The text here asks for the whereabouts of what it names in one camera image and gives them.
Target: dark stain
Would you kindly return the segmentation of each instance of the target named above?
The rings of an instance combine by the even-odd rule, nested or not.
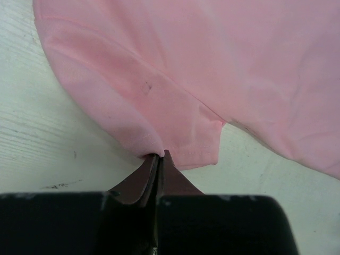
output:
[[[68,187],[69,185],[72,185],[72,184],[75,184],[77,182],[81,182],[82,179],[80,180],[77,180],[75,182],[69,182],[69,183],[60,183],[60,184],[55,184],[55,185],[51,185],[51,186],[46,186],[46,187],[42,187],[40,189],[52,189],[52,190],[57,190],[57,189],[60,189],[60,188],[66,188]]]
[[[148,82],[146,81],[145,84],[148,86],[149,91],[152,89],[152,85],[148,84]]]
[[[149,84],[147,81],[145,82],[145,85],[142,86],[142,91],[144,95],[147,95],[148,93],[150,93],[151,89],[152,89],[152,85]]]

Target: pink t-shirt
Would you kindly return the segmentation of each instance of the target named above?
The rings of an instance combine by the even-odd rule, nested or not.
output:
[[[238,122],[340,179],[339,0],[33,3],[60,84],[135,155],[214,164]]]

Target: small dark mark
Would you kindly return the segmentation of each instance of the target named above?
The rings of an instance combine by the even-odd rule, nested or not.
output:
[[[55,184],[55,185],[51,185],[51,186],[46,186],[46,187],[42,187],[42,188],[40,188],[40,189],[55,189],[55,190],[57,190],[57,189],[59,189],[59,188],[66,188],[66,187],[68,187],[69,185],[72,185],[72,184],[75,184],[75,183],[81,182],[81,181],[82,181],[82,179],[77,180],[77,181],[75,181],[75,182],[60,183],[60,184]]]
[[[32,32],[31,32],[31,38],[32,38],[32,41],[33,41],[34,44],[38,44],[37,41],[35,40],[35,38],[34,38]]]
[[[152,85],[151,84],[148,84],[148,82],[146,81],[145,84],[147,85],[148,87],[148,90],[150,91],[152,89]]]

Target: white wooden surface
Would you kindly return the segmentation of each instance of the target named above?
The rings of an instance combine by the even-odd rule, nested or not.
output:
[[[140,164],[58,85],[31,0],[0,0],[0,192],[107,190]],[[340,181],[276,155],[238,128],[224,128],[218,165],[184,174],[205,193],[273,196],[302,255],[340,254]]]

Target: seam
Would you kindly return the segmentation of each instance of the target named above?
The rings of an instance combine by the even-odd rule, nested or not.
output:
[[[89,63],[87,63],[87,62],[85,62],[85,61],[82,61],[82,60],[80,60],[80,59],[77,59],[77,58],[74,58],[74,57],[71,57],[71,56],[69,56],[69,55],[66,55],[66,54],[64,54],[64,53],[62,53],[62,52],[60,52],[59,50],[57,50],[57,49],[55,49],[55,48],[50,48],[50,50],[52,50],[52,51],[54,51],[54,52],[56,52],[56,53],[58,53],[58,54],[60,54],[60,55],[62,55],[62,56],[64,56],[64,57],[66,57],[66,58],[68,58],[68,59],[70,59],[70,60],[72,60],[72,61],[76,61],[76,62],[78,62],[78,63],[81,63],[81,64],[83,64],[84,65],[84,67],[86,68],[86,69],[88,69],[88,70],[91,70],[91,64],[89,64]],[[96,69],[94,69],[93,68],[93,70],[102,78],[102,80],[105,82],[105,83],[107,83],[107,81],[106,81],[106,79],[105,79],[105,77],[103,77],[100,73],[98,73],[97,71],[96,71]],[[125,146],[126,148],[131,148],[133,145],[135,145],[136,143],[138,143],[138,142],[140,142],[141,140],[144,140],[145,138],[147,138],[147,137],[149,137],[149,136],[151,136],[151,134],[149,133],[149,134],[146,134],[146,135],[144,135],[143,137],[141,137],[140,139],[138,139],[138,140],[135,140],[133,143],[130,143],[130,144],[128,144],[127,146]],[[154,142],[152,142],[151,143],[151,145],[154,145],[154,144],[156,144],[158,141],[154,141]],[[209,148],[209,147],[212,147],[211,145],[210,146],[200,146],[200,145],[190,145],[190,146],[188,146],[189,148],[190,147],[198,147],[198,148]],[[166,148],[177,148],[177,149],[185,149],[186,148],[186,146],[176,146],[176,145],[172,145],[172,146],[170,146],[170,147],[166,147]],[[213,153],[211,153],[211,152],[174,152],[175,154],[181,154],[181,155],[204,155],[204,154],[208,154],[208,155],[213,155]]]
[[[128,50],[127,48],[123,47],[121,44],[119,44],[115,39],[108,37],[107,35],[105,35],[102,31],[93,28],[91,26],[88,26],[86,24],[83,24],[81,22],[79,22],[78,20],[74,20],[74,19],[69,19],[69,18],[65,18],[65,17],[60,17],[60,16],[51,16],[51,15],[44,15],[41,17],[41,20],[62,20],[62,21],[66,21],[66,22],[71,22],[73,24],[77,24],[81,27],[90,29],[92,31],[97,32],[100,36],[106,38],[107,40],[109,40],[110,42],[114,43],[117,47],[125,50],[126,52],[128,52],[130,55],[132,55],[133,57],[135,57],[136,59],[138,59],[141,62],[144,62],[145,64],[151,66],[153,69],[157,70],[160,74],[162,74],[164,77],[167,77],[169,80],[171,80],[174,85],[176,85],[177,87],[179,87],[180,89],[182,89],[183,91],[185,91],[186,93],[188,93],[189,95],[191,95],[193,98],[195,98],[197,101],[199,101],[201,104],[203,104],[205,107],[207,107],[212,113],[214,113],[217,117],[220,118],[221,122],[227,122],[225,119],[223,119],[221,116],[219,116],[215,111],[213,111],[210,107],[208,107],[205,103],[203,103],[200,99],[198,99],[197,97],[195,97],[192,93],[188,92],[186,89],[184,89],[183,87],[179,86],[171,77],[169,77],[168,75],[166,75],[164,72],[162,72],[160,69],[156,68],[155,66],[151,65],[150,63],[146,62],[142,57],[136,55],[134,52]]]

